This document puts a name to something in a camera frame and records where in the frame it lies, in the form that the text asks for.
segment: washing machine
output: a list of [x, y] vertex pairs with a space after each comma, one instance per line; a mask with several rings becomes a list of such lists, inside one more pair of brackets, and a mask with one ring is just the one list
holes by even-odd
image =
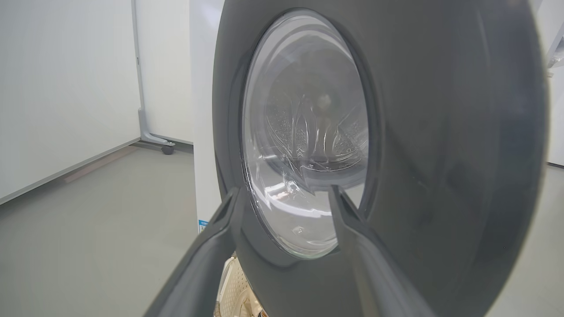
[[226, 0], [223, 203], [146, 315], [211, 315], [236, 251], [271, 317], [483, 316], [539, 192], [538, 41], [521, 0]]

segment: white panel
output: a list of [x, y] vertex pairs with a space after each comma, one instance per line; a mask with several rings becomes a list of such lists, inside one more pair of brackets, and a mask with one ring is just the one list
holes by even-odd
[[188, 0], [135, 0], [149, 132], [193, 142]]
[[564, 33], [564, 0], [543, 0], [536, 14], [536, 25], [548, 61]]
[[196, 210], [198, 219], [204, 221], [212, 217], [221, 203], [215, 169], [211, 95], [215, 41], [222, 10], [223, 0], [190, 0]]
[[531, 4], [533, 13], [536, 13], [539, 10], [540, 4], [543, 2], [543, 0], [530, 0], [529, 2]]
[[3, 0], [0, 43], [0, 197], [139, 137], [131, 0]]
[[550, 142], [548, 161], [564, 165], [564, 67], [552, 68], [550, 83]]
[[[554, 54], [564, 35], [564, 0], [543, 0], [536, 15], [542, 52], [546, 61]], [[550, 138], [548, 161], [564, 165], [564, 67], [548, 70], [550, 100]]]

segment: laundry basket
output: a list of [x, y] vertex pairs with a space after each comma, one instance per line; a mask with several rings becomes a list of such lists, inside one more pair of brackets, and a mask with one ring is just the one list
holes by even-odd
[[249, 287], [241, 264], [236, 257], [225, 263], [214, 317], [262, 317], [262, 307]]

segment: gray floor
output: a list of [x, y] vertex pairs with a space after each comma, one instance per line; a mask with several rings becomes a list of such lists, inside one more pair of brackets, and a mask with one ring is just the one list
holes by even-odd
[[142, 316], [197, 235], [193, 169], [137, 148], [0, 206], [0, 316]]

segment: metal stand leg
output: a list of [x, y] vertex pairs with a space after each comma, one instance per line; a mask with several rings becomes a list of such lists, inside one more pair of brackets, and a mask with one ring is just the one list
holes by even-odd
[[171, 155], [174, 152], [173, 142], [165, 139], [158, 138], [149, 132], [147, 126], [147, 116], [145, 114], [145, 100], [143, 98], [143, 82], [141, 80], [141, 66], [139, 64], [139, 44], [137, 37], [137, 13], [135, 8], [135, 0], [131, 0], [131, 13], [133, 15], [133, 40], [135, 44], [135, 58], [137, 63], [137, 81], [139, 84], [139, 100], [141, 101], [141, 108], [139, 108], [139, 130], [141, 131], [141, 141], [151, 142], [163, 145], [162, 152], [166, 155]]
[[163, 146], [173, 147], [175, 143], [165, 139], [157, 138], [149, 132], [147, 127], [147, 118], [145, 116], [145, 109], [139, 108], [139, 128], [141, 130], [141, 141], [162, 144]]

